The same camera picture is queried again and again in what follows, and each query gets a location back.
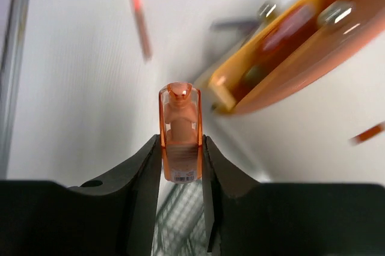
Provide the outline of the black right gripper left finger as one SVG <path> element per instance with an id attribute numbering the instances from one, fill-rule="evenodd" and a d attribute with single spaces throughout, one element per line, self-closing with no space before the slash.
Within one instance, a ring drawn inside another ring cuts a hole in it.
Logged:
<path id="1" fill-rule="evenodd" d="M 161 173 L 160 137 L 80 186 L 1 181 L 2 255 L 149 255 Z"/>

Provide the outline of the green highlighter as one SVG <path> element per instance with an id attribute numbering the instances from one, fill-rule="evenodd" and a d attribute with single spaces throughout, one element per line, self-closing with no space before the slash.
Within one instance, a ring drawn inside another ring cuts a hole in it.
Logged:
<path id="1" fill-rule="evenodd" d="M 267 70 L 259 65 L 250 67 L 241 78 L 241 84 L 247 88 L 253 89 L 268 75 Z"/>

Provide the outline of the pink highlighter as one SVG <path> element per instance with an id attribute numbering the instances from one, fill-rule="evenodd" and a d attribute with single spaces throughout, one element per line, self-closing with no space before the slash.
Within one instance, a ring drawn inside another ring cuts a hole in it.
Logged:
<path id="1" fill-rule="evenodd" d="M 289 39 L 315 16 L 315 8 L 311 4 L 304 4 L 296 8 L 286 16 L 261 42 L 260 48 L 263 52 L 269 52 Z"/>

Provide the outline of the red pen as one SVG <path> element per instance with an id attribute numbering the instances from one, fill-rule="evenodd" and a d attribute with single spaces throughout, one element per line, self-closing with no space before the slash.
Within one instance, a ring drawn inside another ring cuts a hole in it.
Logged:
<path id="1" fill-rule="evenodd" d="M 135 23 L 137 26 L 138 36 L 141 45 L 141 51 L 145 61 L 152 59 L 152 48 L 147 30 L 146 20 L 144 17 L 144 10 L 141 0 L 131 0 L 132 8 L 134 10 Z"/>

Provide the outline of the orange highlighter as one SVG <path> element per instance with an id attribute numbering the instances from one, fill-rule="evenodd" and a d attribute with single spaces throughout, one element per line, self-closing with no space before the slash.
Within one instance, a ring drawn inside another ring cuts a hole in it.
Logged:
<path id="1" fill-rule="evenodd" d="M 173 82 L 159 91 L 159 128 L 165 179 L 176 184 L 202 177 L 203 129 L 200 90 Z"/>

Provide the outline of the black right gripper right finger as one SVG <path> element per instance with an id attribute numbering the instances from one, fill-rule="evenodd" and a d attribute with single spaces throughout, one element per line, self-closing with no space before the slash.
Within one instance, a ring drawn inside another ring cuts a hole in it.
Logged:
<path id="1" fill-rule="evenodd" d="M 203 139 L 203 200 L 212 255 L 383 255 L 384 187 L 261 183 Z"/>

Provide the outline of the cream round drawer box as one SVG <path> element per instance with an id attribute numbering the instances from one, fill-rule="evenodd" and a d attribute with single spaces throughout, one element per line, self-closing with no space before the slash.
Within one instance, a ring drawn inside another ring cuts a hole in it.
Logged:
<path id="1" fill-rule="evenodd" d="M 279 47 L 263 52 L 263 39 L 304 4 L 314 6 L 315 16 Z M 297 0 L 248 42 L 236 45 L 196 85 L 212 97 L 216 113 L 249 114 L 317 81 L 383 32 L 384 0 Z M 254 65 L 268 75 L 251 89 L 241 78 Z"/>

